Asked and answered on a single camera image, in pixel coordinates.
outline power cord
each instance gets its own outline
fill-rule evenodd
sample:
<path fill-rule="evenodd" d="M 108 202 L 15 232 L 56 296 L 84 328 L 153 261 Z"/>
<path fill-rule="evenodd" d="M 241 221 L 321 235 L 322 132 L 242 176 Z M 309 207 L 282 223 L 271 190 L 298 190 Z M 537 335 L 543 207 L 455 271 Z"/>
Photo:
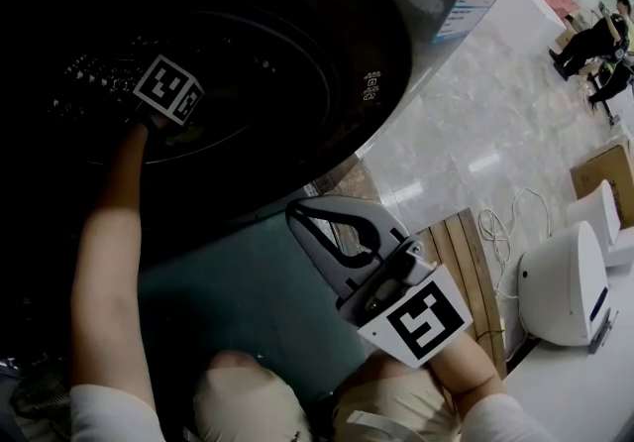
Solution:
<path fill-rule="evenodd" d="M 477 225 L 479 227 L 479 232 L 485 241 L 491 242 L 493 244 L 495 257 L 499 261 L 502 268 L 501 275 L 499 276 L 497 284 L 495 285 L 493 289 L 495 290 L 497 294 L 501 295 L 502 297 L 505 297 L 506 299 L 517 299 L 517 302 L 518 302 L 517 313 L 519 316 L 519 321 L 522 324 L 522 329 L 524 330 L 524 338 L 522 338 L 522 341 L 519 343 L 519 345 L 513 350 L 513 352 L 511 352 L 511 355 L 508 357 L 508 359 L 506 359 L 507 363 L 513 359 L 517 351 L 524 345 L 524 343 L 528 339 L 528 330 L 526 329 L 526 326 L 524 325 L 524 321 L 522 320 L 522 315 L 519 310 L 519 297 L 517 295 L 507 294 L 506 292 L 502 292 L 499 289 L 499 286 L 502 283 L 502 279 L 504 278 L 504 275 L 506 274 L 506 265 L 510 261 L 511 254 L 512 254 L 511 238 L 513 236 L 513 232 L 515 231 L 515 224 L 517 223 L 515 205 L 517 203 L 517 200 L 525 191 L 528 191 L 532 193 L 533 195 L 539 197 L 539 199 L 542 201 L 542 204 L 544 205 L 544 209 L 546 210 L 546 236 L 550 237 L 551 217 L 550 217 L 550 212 L 548 211 L 548 205 L 546 204 L 546 200 L 544 200 L 544 197 L 542 196 L 542 194 L 526 186 L 522 188 L 519 192 L 517 192 L 517 194 L 513 198 L 513 203 L 511 204 L 510 231 L 506 230 L 506 226 L 502 223 L 502 221 L 497 216 L 495 211 L 493 211 L 491 208 L 488 208 L 488 207 L 483 208 L 481 212 L 479 213 L 479 215 L 477 216 Z M 500 250 L 500 245 L 499 245 L 500 243 L 506 243 L 506 249 L 507 249 L 506 255 L 504 255 L 502 251 Z"/>

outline washing machine drum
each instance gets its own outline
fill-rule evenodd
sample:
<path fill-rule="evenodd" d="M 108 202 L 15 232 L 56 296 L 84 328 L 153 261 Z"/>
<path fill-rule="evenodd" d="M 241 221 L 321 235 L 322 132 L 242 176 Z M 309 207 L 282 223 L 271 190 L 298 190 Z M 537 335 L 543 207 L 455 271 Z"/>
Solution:
<path fill-rule="evenodd" d="M 410 74 L 392 0 L 52 1 L 36 33 L 47 44 L 42 128 L 27 148 L 38 166 L 21 159 L 21 191 L 38 190 L 62 219 L 90 206 L 115 138 L 147 106 L 133 90 L 159 55 L 204 95 L 147 149 L 153 224 L 229 218 L 325 173 L 379 128 Z M 54 182 L 42 190 L 43 179 Z"/>

